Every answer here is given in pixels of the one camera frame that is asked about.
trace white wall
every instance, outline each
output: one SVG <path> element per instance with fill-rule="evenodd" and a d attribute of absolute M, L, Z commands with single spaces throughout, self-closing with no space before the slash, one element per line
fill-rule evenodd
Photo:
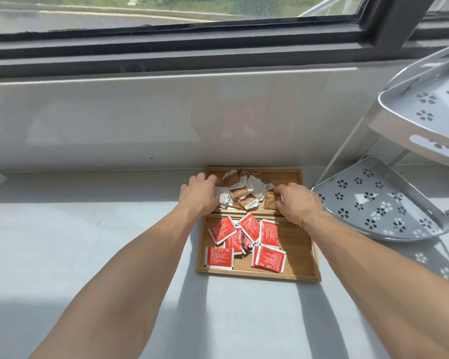
<path fill-rule="evenodd" d="M 0 82 L 0 171 L 322 166 L 407 64 Z"/>

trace wooden tray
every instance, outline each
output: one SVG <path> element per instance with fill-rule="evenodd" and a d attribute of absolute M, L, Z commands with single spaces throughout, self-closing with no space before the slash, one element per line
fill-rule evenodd
<path fill-rule="evenodd" d="M 310 236 L 296 224 L 290 223 L 285 217 L 270 217 L 253 212 L 256 219 L 269 219 L 280 222 L 280 248 L 287 253 L 284 273 L 275 273 L 266 269 L 251 267 L 251 254 L 247 256 L 234 256 L 234 268 L 231 271 L 224 269 L 209 269 L 204 265 L 204 254 L 206 247 L 216 247 L 208 229 L 219 223 L 222 219 L 229 216 L 232 219 L 240 219 L 243 214 L 211 213 L 204 218 L 203 230 L 198 247 L 198 258 L 196 271 L 203 273 L 213 273 L 219 275 L 247 276 L 247 277 L 265 277 L 299 281 L 320 282 L 321 274 L 319 272 L 316 247 L 311 241 Z"/>
<path fill-rule="evenodd" d="M 206 169 L 206 177 L 209 175 L 216 175 L 219 179 L 223 177 L 230 170 L 240 171 L 245 169 L 248 172 L 248 176 L 252 173 L 257 173 L 259 171 L 266 172 L 271 182 L 278 186 L 280 184 L 289 184 L 294 182 L 296 184 L 302 185 L 302 177 L 300 169 L 271 169 L 271 168 L 208 168 Z M 236 213 L 245 215 L 248 212 L 253 214 L 261 214 L 267 216 L 282 216 L 279 211 L 264 209 L 264 202 L 259 203 L 259 207 L 251 209 L 249 211 L 238 210 L 234 208 L 221 209 L 219 206 L 215 209 L 215 213 Z"/>

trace pile of packets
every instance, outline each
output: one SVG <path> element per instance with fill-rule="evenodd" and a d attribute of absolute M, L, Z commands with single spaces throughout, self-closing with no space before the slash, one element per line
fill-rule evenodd
<path fill-rule="evenodd" d="M 216 246 L 205 249 L 205 266 L 215 269 L 234 267 L 234 256 L 251 253 L 251 266 L 283 273 L 286 252 L 279 248 L 279 222 L 258 221 L 252 213 L 239 221 L 223 219 L 208 231 Z"/>
<path fill-rule="evenodd" d="M 216 184 L 215 195 L 220 197 L 220 208 L 246 210 L 257 208 L 264 200 L 264 209 L 274 209 L 278 194 L 271 193 L 275 186 L 264 171 L 247 176 L 245 170 L 228 171 Z"/>

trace window frame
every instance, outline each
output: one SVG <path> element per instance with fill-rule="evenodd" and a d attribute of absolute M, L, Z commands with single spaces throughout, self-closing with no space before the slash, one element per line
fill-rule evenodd
<path fill-rule="evenodd" d="M 363 0 L 359 14 L 334 17 L 0 35 L 0 79 L 419 59 L 449 45 L 439 28 L 421 29 L 433 2 Z"/>

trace person's left hand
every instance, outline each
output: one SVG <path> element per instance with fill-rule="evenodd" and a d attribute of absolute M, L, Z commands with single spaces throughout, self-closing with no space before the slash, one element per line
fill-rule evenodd
<path fill-rule="evenodd" d="M 189 207 L 197 217 L 211 213 L 220 201 L 220 197 L 215 196 L 217 180 L 215 175 L 210 175 L 205 180 L 205 175 L 202 172 L 197 176 L 192 176 L 188 185 L 181 186 L 179 205 Z"/>

